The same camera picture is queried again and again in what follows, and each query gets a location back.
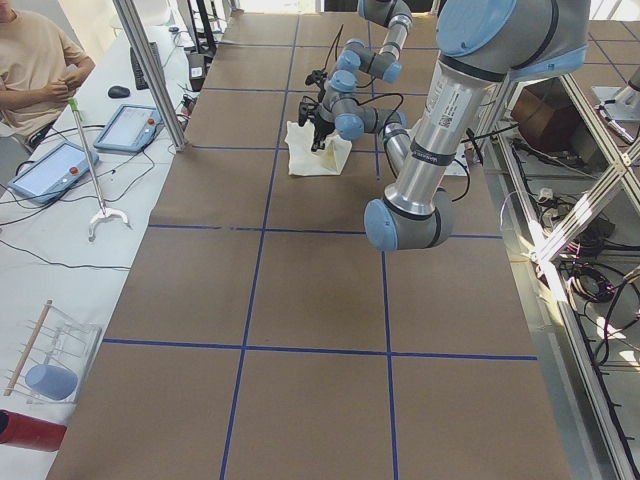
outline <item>tablet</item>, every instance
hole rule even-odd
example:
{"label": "tablet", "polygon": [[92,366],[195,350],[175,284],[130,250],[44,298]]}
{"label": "tablet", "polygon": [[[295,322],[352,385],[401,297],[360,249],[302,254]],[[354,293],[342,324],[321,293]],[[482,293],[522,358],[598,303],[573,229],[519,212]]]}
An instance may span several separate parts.
{"label": "tablet", "polygon": [[138,153],[151,143],[161,121],[155,107],[120,105],[93,146],[101,150]]}
{"label": "tablet", "polygon": [[[92,161],[98,155],[91,152]],[[82,147],[62,142],[36,161],[29,169],[8,183],[16,193],[37,203],[47,203],[62,196],[89,170]]]}

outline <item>white cloth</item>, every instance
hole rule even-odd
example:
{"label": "white cloth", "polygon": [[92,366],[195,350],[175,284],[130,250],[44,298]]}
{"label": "white cloth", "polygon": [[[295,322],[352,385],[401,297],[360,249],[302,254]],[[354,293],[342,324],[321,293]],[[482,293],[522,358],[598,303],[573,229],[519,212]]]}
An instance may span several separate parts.
{"label": "white cloth", "polygon": [[295,122],[287,122],[289,145],[289,175],[340,175],[351,152],[351,142],[343,140],[336,133],[329,135],[325,149],[311,151],[313,144],[313,124],[307,122],[300,127]]}

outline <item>red cup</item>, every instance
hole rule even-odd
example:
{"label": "red cup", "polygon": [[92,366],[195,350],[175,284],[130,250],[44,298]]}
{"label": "red cup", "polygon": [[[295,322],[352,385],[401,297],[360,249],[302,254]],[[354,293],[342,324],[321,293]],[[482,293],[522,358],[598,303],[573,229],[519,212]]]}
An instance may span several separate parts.
{"label": "red cup", "polygon": [[0,444],[55,452],[67,427],[20,413],[0,410]]}

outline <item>black keyboard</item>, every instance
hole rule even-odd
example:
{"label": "black keyboard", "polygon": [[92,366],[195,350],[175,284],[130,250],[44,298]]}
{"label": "black keyboard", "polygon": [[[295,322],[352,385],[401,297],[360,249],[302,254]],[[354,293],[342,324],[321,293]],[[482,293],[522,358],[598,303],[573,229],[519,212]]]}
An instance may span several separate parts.
{"label": "black keyboard", "polygon": [[[149,42],[149,47],[151,48],[151,52],[153,53],[153,58],[158,63],[158,68],[160,69],[160,73],[162,74],[162,78],[164,80],[164,70],[162,69],[162,62],[160,61],[160,53],[158,52],[158,44],[156,42]],[[129,54],[131,56],[131,69],[133,70],[133,78],[136,82],[137,90],[144,90],[149,88],[149,84],[147,84],[146,79],[144,78],[144,72],[142,71],[142,67],[140,66],[140,62],[136,58],[136,54],[133,51],[133,48],[129,49]]]}

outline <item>black mouse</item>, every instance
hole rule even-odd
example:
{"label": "black mouse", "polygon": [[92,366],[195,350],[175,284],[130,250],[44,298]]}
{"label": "black mouse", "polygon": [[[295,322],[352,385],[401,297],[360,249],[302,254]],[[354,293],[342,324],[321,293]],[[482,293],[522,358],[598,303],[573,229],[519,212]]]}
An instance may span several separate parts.
{"label": "black mouse", "polygon": [[109,95],[109,98],[125,98],[131,95],[131,90],[129,90],[127,87],[114,85],[109,89],[107,95]]}

